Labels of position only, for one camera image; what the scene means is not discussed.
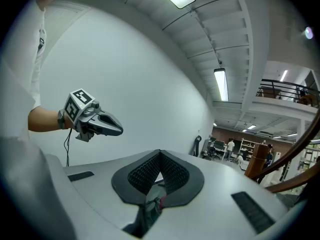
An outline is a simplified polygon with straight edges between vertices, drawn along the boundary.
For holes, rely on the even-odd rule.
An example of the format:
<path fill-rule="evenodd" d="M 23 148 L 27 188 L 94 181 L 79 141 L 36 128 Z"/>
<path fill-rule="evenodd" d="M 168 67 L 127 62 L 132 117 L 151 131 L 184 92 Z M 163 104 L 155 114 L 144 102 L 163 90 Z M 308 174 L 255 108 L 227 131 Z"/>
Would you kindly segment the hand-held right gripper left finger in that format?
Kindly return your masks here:
<path fill-rule="evenodd" d="M 78 166 L 63 167 L 57 156 L 46 161 L 60 202 L 71 220 L 77 240 L 133 240 L 123 231 L 139 208 L 124 203 L 112 187 L 112 176 L 147 152 Z"/>

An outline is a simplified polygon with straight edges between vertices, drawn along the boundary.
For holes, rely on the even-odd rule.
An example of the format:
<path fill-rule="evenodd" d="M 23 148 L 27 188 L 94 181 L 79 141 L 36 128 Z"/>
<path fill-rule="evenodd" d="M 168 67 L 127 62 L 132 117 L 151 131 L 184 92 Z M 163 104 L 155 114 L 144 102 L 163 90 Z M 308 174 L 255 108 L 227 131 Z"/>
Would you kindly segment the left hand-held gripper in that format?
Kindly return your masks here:
<path fill-rule="evenodd" d="M 64 112 L 78 133 L 75 138 L 83 142 L 89 142 L 94 134 L 120 136 L 124 131 L 120 121 L 111 113 L 101 111 L 100 103 L 83 88 L 68 95 Z"/>

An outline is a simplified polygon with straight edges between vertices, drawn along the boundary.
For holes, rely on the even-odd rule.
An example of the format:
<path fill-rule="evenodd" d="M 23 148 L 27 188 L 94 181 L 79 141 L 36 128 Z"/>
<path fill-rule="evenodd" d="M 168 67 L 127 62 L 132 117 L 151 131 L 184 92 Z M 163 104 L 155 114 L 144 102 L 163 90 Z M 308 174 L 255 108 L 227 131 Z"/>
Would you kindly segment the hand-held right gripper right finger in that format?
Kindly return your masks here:
<path fill-rule="evenodd" d="M 187 205 L 164 208 L 145 240 L 251 240 L 257 233 L 232 198 L 246 192 L 275 222 L 288 209 L 278 198 L 223 163 L 172 151 L 204 175 L 199 194 Z"/>

